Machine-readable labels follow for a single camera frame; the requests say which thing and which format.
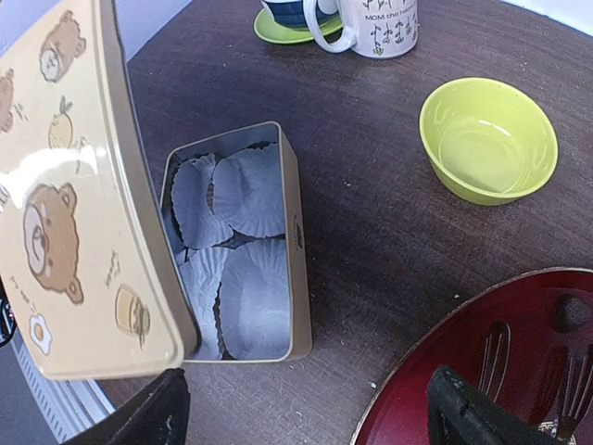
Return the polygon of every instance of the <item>white wall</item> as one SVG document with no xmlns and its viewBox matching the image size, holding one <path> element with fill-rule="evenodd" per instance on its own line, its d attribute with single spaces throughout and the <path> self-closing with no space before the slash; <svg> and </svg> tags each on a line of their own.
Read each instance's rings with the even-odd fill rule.
<svg viewBox="0 0 593 445">
<path fill-rule="evenodd" d="M 130 60 L 191 0 L 116 0 L 121 40 Z M 0 56 L 58 0 L 0 0 Z"/>
<path fill-rule="evenodd" d="M 593 35 L 593 0 L 504 0 Z"/>
</svg>

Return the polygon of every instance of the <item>rectangular container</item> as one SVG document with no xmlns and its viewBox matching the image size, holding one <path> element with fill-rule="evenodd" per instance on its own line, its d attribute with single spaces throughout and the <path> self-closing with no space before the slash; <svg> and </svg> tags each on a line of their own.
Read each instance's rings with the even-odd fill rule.
<svg viewBox="0 0 593 445">
<path fill-rule="evenodd" d="M 282 127 L 277 122 L 265 122 L 240 130 L 212 136 L 208 139 L 181 146 L 173 150 L 167 159 L 165 179 L 161 192 L 162 216 L 173 255 L 183 248 L 179 232 L 175 230 L 172 215 L 171 189 L 174 173 L 179 165 L 189 159 L 213 153 L 227 158 L 242 148 L 271 144 L 280 151 L 280 164 L 284 199 L 284 233 L 288 257 L 290 290 L 290 347 L 283 357 L 275 360 L 232 361 L 238 362 L 281 362 L 306 356 L 312 346 L 309 291 L 307 286 L 307 264 L 303 234 L 298 163 Z M 200 362 L 186 358 L 186 362 Z"/>
<path fill-rule="evenodd" d="M 258 132 L 282 153 L 291 359 L 311 346 L 295 155 L 273 123 L 200 146 Z M 40 371 L 154 375 L 191 358 L 199 326 L 148 174 L 112 2 L 63 0 L 0 59 L 0 146 L 0 276 Z"/>
</svg>

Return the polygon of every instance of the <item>bowl rim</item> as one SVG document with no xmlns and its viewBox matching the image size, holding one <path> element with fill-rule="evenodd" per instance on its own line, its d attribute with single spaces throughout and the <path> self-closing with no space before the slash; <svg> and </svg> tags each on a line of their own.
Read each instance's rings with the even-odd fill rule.
<svg viewBox="0 0 593 445">
<path fill-rule="evenodd" d="M 456 175 L 451 173 L 443 165 L 443 163 L 436 157 L 435 153 L 433 153 L 431 150 L 429 150 L 429 148 L 428 148 L 429 144 L 426 140 L 426 135 L 425 135 L 425 131 L 424 131 L 426 110 L 428 109 L 428 106 L 435 99 L 435 97 L 438 93 L 440 93 L 442 90 L 448 89 L 451 86 L 460 84 L 460 83 L 489 83 L 489 84 L 498 85 L 506 90 L 514 92 L 515 94 L 517 94 L 518 96 L 520 96 L 527 102 L 531 102 L 535 106 L 535 113 L 537 113 L 539 115 L 539 117 L 542 118 L 542 121 L 544 122 L 544 125 L 546 126 L 546 130 L 548 131 L 548 133 L 551 137 L 551 142 L 552 142 L 552 147 L 551 147 L 552 162 L 550 164 L 549 170 L 542 177 L 542 179 L 539 180 L 535 185 L 532 185 L 529 188 L 525 188 L 525 190 L 521 190 L 519 192 L 513 192 L 513 193 L 490 192 L 490 191 L 484 190 L 482 188 L 476 187 L 474 185 L 468 184 L 465 181 L 462 181 L 462 179 L 460 179 L 459 177 L 457 177 Z M 428 158 L 436 165 L 436 167 L 438 167 L 438 169 L 440 171 L 442 171 L 455 184 L 460 185 L 460 186 L 462 186 L 462 187 L 464 187 L 464 188 L 466 188 L 480 196 L 483 196 L 483 197 L 493 197 L 493 198 L 498 198 L 498 199 L 514 199 L 514 198 L 516 199 L 519 197 L 526 197 L 528 195 L 531 195 L 532 193 L 535 193 L 537 190 L 539 190 L 541 187 L 543 187 L 549 181 L 552 174 L 554 174 L 554 172 L 556 171 L 556 167 L 558 165 L 558 137 L 556 136 L 556 132 L 554 131 L 554 127 L 553 127 L 551 121 L 549 120 L 548 115 L 538 105 L 538 103 L 534 99 L 532 99 L 529 95 L 526 95 L 523 91 L 521 91 L 518 88 L 515 88 L 514 86 L 509 85 L 508 83 L 505 83 L 505 82 L 497 81 L 494 79 L 489 79 L 486 77 L 462 77 L 459 79 L 455 79 L 453 81 L 443 83 L 442 85 L 437 87 L 424 100 L 423 106 L 420 110 L 419 127 L 420 127 L 420 137 L 423 141 L 424 151 L 426 151 Z"/>
</svg>

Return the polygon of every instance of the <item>table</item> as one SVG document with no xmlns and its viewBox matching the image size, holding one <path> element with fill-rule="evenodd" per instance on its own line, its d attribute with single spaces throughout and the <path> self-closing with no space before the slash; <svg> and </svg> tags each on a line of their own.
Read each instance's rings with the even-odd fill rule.
<svg viewBox="0 0 593 445">
<path fill-rule="evenodd" d="M 405 57 L 334 56 L 252 32 L 256 0 L 195 0 L 129 64 L 157 190 L 177 146 L 280 122 L 300 161 L 314 349 L 278 365 L 189 365 L 188 444 L 346 444 L 389 369 L 463 301 L 518 273 L 593 267 L 593 39 L 493 0 L 420 0 Z M 418 134 L 443 82 L 525 91 L 560 142 L 543 190 L 452 196 Z M 116 405 L 148 379 L 102 382 Z"/>
</svg>

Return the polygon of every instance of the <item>white mug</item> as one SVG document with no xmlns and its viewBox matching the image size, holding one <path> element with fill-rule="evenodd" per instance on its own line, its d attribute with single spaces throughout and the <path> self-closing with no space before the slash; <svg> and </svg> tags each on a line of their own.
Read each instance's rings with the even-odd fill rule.
<svg viewBox="0 0 593 445">
<path fill-rule="evenodd" d="M 319 0 L 303 0 L 309 30 L 330 53 L 347 49 L 365 57 L 391 58 L 410 51 L 418 42 L 418 0 L 337 0 L 344 29 L 333 44 L 323 37 L 316 17 Z"/>
</svg>

